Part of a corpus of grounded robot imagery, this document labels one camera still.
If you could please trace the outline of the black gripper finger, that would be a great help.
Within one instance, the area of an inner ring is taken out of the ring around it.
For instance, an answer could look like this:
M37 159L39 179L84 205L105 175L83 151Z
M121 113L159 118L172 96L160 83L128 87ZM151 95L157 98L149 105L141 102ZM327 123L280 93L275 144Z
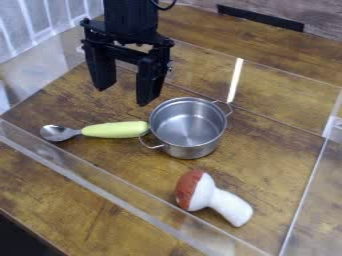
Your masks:
M104 91L116 83L116 64L105 45L83 41L85 62L95 88Z
M140 107L148 105L160 96L168 63L168 59L159 59L149 55L137 62L136 103Z

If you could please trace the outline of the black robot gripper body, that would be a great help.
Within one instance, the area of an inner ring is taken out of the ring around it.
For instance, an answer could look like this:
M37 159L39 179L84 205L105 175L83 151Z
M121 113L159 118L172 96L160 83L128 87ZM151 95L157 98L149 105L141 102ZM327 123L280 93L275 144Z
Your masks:
M173 41L157 32L159 12L168 11L159 0L103 0L104 20L84 18L81 48L87 59L113 58L137 63L143 58L169 63Z

